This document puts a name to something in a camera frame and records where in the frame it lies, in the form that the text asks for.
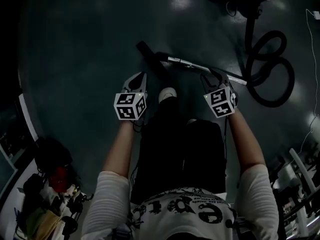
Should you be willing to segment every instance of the vacuum hose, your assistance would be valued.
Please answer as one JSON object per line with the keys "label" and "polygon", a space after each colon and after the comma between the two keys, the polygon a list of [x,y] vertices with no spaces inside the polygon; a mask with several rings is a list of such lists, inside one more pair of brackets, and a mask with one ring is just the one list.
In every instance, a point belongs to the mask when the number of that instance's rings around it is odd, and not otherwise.
{"label": "vacuum hose", "polygon": [[[250,16],[248,17],[246,22],[244,42],[245,42],[245,49],[249,54],[249,56],[246,61],[243,77],[247,81],[247,88],[249,93],[257,102],[269,108],[276,108],[284,104],[289,99],[295,85],[295,72],[292,65],[287,59],[280,57],[280,55],[286,49],[287,38],[284,33],[278,30],[273,30],[266,33],[263,37],[261,37],[259,41],[252,47],[252,38],[254,34],[255,20],[256,20],[255,17]],[[276,51],[271,53],[265,53],[265,54],[259,53],[262,47],[268,41],[274,38],[281,39],[280,47]],[[266,63],[262,66],[262,68],[257,74],[252,75],[252,67],[255,60],[266,61]],[[257,91],[255,90],[255,87],[264,83],[265,80],[269,77],[271,70],[278,64],[282,64],[286,68],[286,71],[289,77],[288,86],[280,98],[276,100],[266,100],[257,93]]]}

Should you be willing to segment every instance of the white cube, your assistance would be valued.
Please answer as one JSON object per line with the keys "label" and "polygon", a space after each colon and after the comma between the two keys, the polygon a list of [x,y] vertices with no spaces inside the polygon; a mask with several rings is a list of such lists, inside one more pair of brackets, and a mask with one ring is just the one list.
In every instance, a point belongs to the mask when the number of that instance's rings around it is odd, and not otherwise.
{"label": "white cube", "polygon": [[138,120],[147,108],[145,93],[117,93],[113,106],[119,120]]}
{"label": "white cube", "polygon": [[235,95],[229,86],[204,95],[206,102],[216,118],[235,112]]}

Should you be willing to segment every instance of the white cable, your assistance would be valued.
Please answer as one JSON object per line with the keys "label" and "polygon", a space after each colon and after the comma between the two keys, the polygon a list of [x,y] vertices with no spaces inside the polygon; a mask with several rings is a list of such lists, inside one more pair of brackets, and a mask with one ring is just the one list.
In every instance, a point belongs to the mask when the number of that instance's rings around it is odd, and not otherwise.
{"label": "white cable", "polygon": [[313,129],[311,128],[313,122],[315,121],[315,119],[319,116],[318,114],[316,114],[316,108],[317,108],[317,104],[318,104],[318,99],[317,99],[317,94],[318,94],[318,79],[317,79],[317,60],[316,60],[316,56],[315,56],[315,51],[314,51],[314,40],[312,37],[312,33],[309,27],[309,22],[308,22],[308,12],[315,16],[311,11],[309,11],[308,9],[305,9],[305,17],[306,17],[306,25],[308,26],[309,29],[309,33],[310,33],[310,37],[311,37],[311,49],[312,49],[312,55],[314,58],[314,76],[315,76],[315,104],[314,104],[314,110],[313,110],[313,120],[311,121],[310,125],[309,125],[309,132],[306,134],[306,136],[304,137],[304,140],[302,142],[301,148],[300,148],[300,152],[298,153],[298,155],[301,153],[302,151],[302,147],[305,144],[305,141],[307,139],[307,137],[309,136],[310,133],[313,132]]}

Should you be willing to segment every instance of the sleeve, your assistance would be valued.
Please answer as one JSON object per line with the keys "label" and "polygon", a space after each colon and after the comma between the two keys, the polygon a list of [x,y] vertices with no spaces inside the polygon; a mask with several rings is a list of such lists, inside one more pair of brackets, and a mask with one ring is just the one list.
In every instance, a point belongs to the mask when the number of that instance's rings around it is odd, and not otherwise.
{"label": "sleeve", "polygon": [[89,211],[82,226],[82,240],[99,239],[126,223],[130,210],[129,182],[112,171],[100,172]]}
{"label": "sleeve", "polygon": [[279,213],[265,165],[255,165],[242,174],[235,209],[253,224],[257,239],[278,239]]}

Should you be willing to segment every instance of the dark green floor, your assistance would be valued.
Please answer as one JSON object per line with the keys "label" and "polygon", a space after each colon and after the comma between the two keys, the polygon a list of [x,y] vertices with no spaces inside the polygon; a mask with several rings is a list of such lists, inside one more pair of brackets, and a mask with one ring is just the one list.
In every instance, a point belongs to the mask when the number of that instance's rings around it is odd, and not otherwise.
{"label": "dark green floor", "polygon": [[[233,84],[239,93],[239,108],[270,167],[275,166],[277,156],[288,154],[290,147],[300,149],[309,130],[316,83],[305,9],[319,9],[319,5],[320,0],[267,1],[256,21],[254,42],[271,30],[282,31],[287,37],[283,56],[293,65],[296,81],[283,106],[261,106],[244,86]],[[320,21],[309,16],[309,24],[319,60]],[[136,44],[144,40],[155,52],[239,74],[237,51],[244,62],[247,59],[245,26],[246,19],[240,13],[232,18],[208,0],[25,0],[19,69],[35,128],[39,135],[54,137],[69,149],[83,191],[89,194],[95,189],[117,132],[119,122],[113,102],[123,82],[134,73],[147,71],[148,115],[157,108],[161,86]],[[186,69],[169,70],[182,113],[215,121],[202,97],[199,74]],[[257,89],[265,98],[274,99],[287,81],[285,70],[278,66]],[[223,120],[218,122],[223,127]],[[239,168],[230,134],[227,143],[227,188],[232,192]],[[133,153],[135,161],[138,150],[139,136]]]}

